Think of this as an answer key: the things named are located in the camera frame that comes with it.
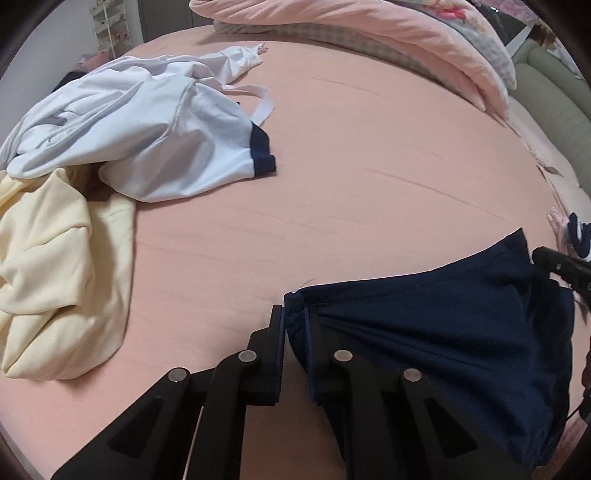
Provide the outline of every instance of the navy blue skirt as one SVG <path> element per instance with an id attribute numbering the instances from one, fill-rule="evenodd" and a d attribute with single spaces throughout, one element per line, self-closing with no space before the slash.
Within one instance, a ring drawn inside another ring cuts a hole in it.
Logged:
<path id="1" fill-rule="evenodd" d="M 433 271 L 288 293 L 287 332 L 304 368 L 312 305 L 342 348 L 423 371 L 523 467 L 550 460 L 569 409 L 574 302 L 530 262 L 522 230 Z"/>

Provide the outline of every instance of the mattress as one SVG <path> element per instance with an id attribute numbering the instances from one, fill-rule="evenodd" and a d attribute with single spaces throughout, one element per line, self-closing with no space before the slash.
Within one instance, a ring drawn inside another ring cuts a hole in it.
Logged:
<path id="1" fill-rule="evenodd" d="M 201 55 L 268 43 L 239 80 L 270 90 L 263 125 L 277 174 L 138 208 L 126 339 L 73 381 L 0 380 L 0 423 L 48 479 L 169 369 L 199 371 L 246 346 L 271 306 L 303 286 L 416 273 L 518 228 L 556 247 L 557 202 L 509 129 L 403 68 L 313 42 L 200 27 L 131 54 Z M 236 97 L 252 112 L 257 100 Z M 589 331 L 578 312 L 571 403 Z M 344 466 L 287 352 L 281 400 L 249 408 L 245 480 L 340 480 Z"/>

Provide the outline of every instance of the cream garment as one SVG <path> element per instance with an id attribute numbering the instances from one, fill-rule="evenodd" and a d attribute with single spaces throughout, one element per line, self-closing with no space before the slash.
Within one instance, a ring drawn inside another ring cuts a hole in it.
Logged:
<path id="1" fill-rule="evenodd" d="M 0 353 L 10 378 L 75 378 L 121 346 L 135 202 L 87 202 L 63 168 L 0 173 Z"/>

